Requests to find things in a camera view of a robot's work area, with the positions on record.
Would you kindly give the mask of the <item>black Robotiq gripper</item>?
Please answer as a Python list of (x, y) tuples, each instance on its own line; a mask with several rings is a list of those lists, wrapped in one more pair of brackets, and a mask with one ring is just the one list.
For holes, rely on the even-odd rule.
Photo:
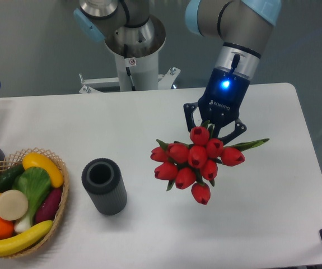
[(197, 126), (193, 117), (197, 108), (202, 121), (214, 124), (215, 135), (219, 134), (221, 128), (235, 121), (234, 130), (218, 138), (224, 145), (246, 132), (247, 126), (240, 120), (239, 110), (249, 84), (249, 80), (238, 75), (229, 74), (218, 68), (213, 69), (205, 92), (198, 103), (183, 105), (188, 132)]

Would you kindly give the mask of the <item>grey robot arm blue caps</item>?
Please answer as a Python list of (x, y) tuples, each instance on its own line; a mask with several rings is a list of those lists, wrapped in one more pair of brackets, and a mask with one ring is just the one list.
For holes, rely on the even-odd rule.
[[(229, 143), (246, 131), (240, 105), (281, 10), (280, 1), (190, 1), (185, 11), (189, 31), (223, 40), (202, 97), (184, 105), (188, 128), (199, 110), (213, 125), (212, 137), (230, 123), (222, 137)], [(74, 19), (93, 41), (114, 54), (122, 91), (158, 90), (158, 53), (166, 40), (162, 22), (150, 13), (148, 1), (80, 1)]]

